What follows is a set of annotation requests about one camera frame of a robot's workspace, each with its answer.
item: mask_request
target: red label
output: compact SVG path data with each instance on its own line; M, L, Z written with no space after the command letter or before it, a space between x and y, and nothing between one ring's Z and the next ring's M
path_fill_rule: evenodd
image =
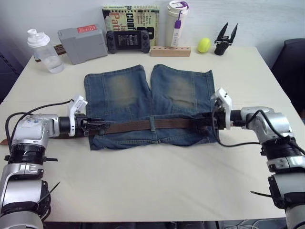
M93 30L96 30L95 25L87 25L87 26L77 28L78 33L89 32L89 31L93 31Z

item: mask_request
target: denim shorts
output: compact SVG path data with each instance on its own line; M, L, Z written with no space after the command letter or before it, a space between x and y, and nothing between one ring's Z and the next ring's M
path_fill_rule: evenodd
M104 134L89 138L91 149L125 149L148 144L167 143L190 146L215 142L210 127L192 129L155 129L155 119L195 118L210 112L214 105L212 71L206 73L176 70L162 64L154 66L151 89L143 66L101 74L88 74L84 80L87 116L111 123L149 120L150 130Z

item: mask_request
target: white tumbler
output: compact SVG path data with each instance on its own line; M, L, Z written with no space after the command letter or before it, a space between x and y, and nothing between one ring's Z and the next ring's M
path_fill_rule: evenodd
M171 1L167 6L167 19L165 27L165 46L172 46L174 39L179 40L189 6L185 1Z

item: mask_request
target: white table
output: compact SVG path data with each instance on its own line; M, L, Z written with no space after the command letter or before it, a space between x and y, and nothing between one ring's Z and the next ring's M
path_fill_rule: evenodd
M85 95L88 73L144 66L147 80L158 63L169 67L206 72L213 70L215 88L224 87L234 108L269 106L285 114L305 148L305 128L276 79L255 47L229 47L223 56L195 51L190 58L150 57L140 52L118 52L86 63L66 63L59 74L47 73L33 58L0 106L0 138L8 115L34 107ZM67 106L49 107L41 113L66 115ZM224 143L257 141L249 130L233 128L220 133ZM2 156L8 154L0 147ZM52 194L53 221L192 221L284 217L270 198L271 174L260 146L224 148L217 143L191 147L149 145L125 150L90 151L87 138L51 139L44 180L49 186L61 181Z

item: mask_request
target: brown leather belt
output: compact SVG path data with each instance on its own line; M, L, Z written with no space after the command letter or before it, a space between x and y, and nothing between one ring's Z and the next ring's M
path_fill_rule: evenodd
M111 124L109 128L105 129L105 134L153 129L191 128L193 126L191 119L184 118L155 119L153 120L153 123L154 126L151 126L149 120L115 123Z
M118 134L129 131L141 131L141 130L155 130L155 129L196 129L197 131L206 130L206 126L200 125L197 126L194 122L194 119L185 119L185 118L168 118L168 119L154 119L152 120L140 120L140 121L131 121L126 123L113 123L110 124L108 128L103 129L104 135L108 134ZM91 130L89 136L98 135L100 130ZM74 137L69 137L67 134L60 135L58 137L52 137L56 139L67 139L67 138L77 138L84 137L83 133L78 133ZM7 145L6 139L3 140L0 145Z

